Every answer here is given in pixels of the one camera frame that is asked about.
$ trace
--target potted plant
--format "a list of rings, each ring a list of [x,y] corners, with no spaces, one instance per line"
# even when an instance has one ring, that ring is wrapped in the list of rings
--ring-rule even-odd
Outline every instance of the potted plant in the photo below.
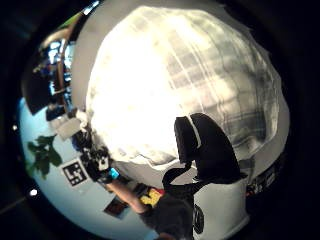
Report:
[[[33,177],[34,172],[41,172],[42,178],[46,179],[50,171],[50,163],[54,166],[59,166],[62,159],[58,152],[53,147],[53,141],[56,135],[39,136],[34,142],[28,142],[28,149],[34,156],[32,164],[27,163],[27,172]]]

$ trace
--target hand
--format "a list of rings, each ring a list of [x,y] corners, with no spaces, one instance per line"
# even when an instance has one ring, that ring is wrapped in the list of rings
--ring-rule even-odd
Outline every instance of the hand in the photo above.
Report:
[[[89,177],[94,182],[107,184],[112,181],[112,177],[109,175],[110,167],[108,167],[107,159],[96,158],[97,156],[85,152],[80,156],[82,164],[84,165]]]

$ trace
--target yellow object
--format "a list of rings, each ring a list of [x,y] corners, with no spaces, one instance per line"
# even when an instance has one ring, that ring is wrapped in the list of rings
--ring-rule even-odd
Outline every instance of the yellow object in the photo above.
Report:
[[[151,188],[150,191],[148,192],[148,195],[142,196],[140,200],[142,201],[142,203],[150,204],[152,205],[152,207],[154,207],[158,203],[161,196],[162,196],[161,193]]]

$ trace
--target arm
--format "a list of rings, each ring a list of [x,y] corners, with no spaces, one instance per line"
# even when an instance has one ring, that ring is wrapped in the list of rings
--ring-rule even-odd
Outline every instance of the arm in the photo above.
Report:
[[[127,188],[117,179],[106,184],[105,186],[113,191],[122,201],[128,203],[134,212],[140,214],[148,210],[147,206],[143,204],[129,188]]]

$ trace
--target plaid shirt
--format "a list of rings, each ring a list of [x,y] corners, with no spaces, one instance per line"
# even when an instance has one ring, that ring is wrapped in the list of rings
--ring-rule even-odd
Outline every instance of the plaid shirt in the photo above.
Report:
[[[177,161],[177,116],[205,113],[250,159],[277,130],[270,66],[242,34],[200,10],[139,7],[103,40],[86,107],[118,161]]]

